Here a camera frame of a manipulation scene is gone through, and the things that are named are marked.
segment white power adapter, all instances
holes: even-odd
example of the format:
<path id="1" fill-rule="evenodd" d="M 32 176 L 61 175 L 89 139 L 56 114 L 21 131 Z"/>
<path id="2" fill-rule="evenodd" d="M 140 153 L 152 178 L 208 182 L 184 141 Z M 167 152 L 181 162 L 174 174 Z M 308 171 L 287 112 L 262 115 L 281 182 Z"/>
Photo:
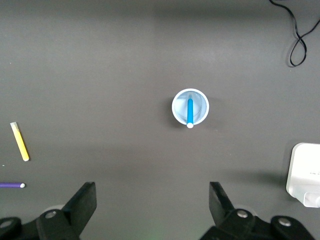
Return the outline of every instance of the white power adapter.
<path id="1" fill-rule="evenodd" d="M 320 208 L 320 144 L 294 146 L 286 191 L 305 207 Z"/>

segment purple pen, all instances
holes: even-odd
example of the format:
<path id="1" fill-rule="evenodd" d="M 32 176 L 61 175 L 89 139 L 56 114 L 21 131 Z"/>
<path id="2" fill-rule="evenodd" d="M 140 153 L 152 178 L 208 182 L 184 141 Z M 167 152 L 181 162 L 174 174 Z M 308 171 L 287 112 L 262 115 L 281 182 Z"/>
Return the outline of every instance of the purple pen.
<path id="1" fill-rule="evenodd" d="M 25 186 L 23 182 L 0 182 L 0 188 L 23 189 Z"/>

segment white cup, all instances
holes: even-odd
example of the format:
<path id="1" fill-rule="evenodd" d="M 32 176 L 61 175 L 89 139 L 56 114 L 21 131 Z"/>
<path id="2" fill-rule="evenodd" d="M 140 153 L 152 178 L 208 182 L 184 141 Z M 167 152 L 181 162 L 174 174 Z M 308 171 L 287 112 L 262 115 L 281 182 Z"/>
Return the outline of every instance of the white cup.
<path id="1" fill-rule="evenodd" d="M 188 100 L 193 101 L 193 123 L 188 122 Z M 201 123 L 209 113 L 209 101 L 201 91 L 194 88 L 184 89 L 172 101 L 172 113 L 178 122 L 192 128 Z"/>

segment black cable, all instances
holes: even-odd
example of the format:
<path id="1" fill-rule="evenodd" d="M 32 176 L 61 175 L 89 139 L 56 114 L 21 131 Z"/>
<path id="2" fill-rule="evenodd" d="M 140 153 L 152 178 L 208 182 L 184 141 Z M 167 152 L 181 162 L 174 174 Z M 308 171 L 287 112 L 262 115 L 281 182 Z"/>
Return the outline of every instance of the black cable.
<path id="1" fill-rule="evenodd" d="M 290 17 L 293 20 L 293 24 L 294 24 L 294 29 L 295 29 L 295 34 L 297 36 L 297 40 L 296 40 L 296 42 L 295 42 L 295 44 L 294 44 L 294 46 L 293 46 L 293 48 L 291 50 L 290 59 L 289 60 L 290 60 L 290 63 L 292 65 L 292 67 L 297 67 L 297 66 L 301 65 L 306 60 L 306 57 L 307 57 L 307 45 L 306 45 L 305 41 L 302 38 L 305 37 L 306 35 L 312 33 L 316 29 L 316 27 L 320 23 L 320 19 L 316 22 L 316 24 L 314 25 L 314 27 L 310 31 L 306 32 L 303 35 L 300 35 L 299 32 L 298 32 L 297 20 L 296 20 L 295 15 L 293 14 L 293 12 L 288 7 L 286 7 L 284 5 L 281 5 L 281 4 L 278 4 L 278 3 L 275 3 L 273 0 L 269 0 L 269 2 L 272 3 L 275 6 L 278 6 L 278 7 L 281 7 L 283 9 L 287 10 L 287 12 L 290 14 Z M 303 56 L 303 59 L 302 59 L 301 62 L 299 62 L 298 64 L 294 64 L 292 62 L 292 54 L 293 54 L 294 50 L 296 49 L 296 46 L 298 45 L 298 43 L 301 43 L 301 45 L 303 46 L 304 56 Z"/>

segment blue pen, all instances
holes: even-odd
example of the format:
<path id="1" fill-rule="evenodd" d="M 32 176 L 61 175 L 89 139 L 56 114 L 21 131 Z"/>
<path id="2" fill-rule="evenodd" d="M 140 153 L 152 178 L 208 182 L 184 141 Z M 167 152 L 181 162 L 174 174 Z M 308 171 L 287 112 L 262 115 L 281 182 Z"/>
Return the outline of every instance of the blue pen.
<path id="1" fill-rule="evenodd" d="M 192 129 L 194 127 L 194 101 L 192 100 L 191 96 L 189 96 L 188 99 L 186 126 L 188 129 Z"/>

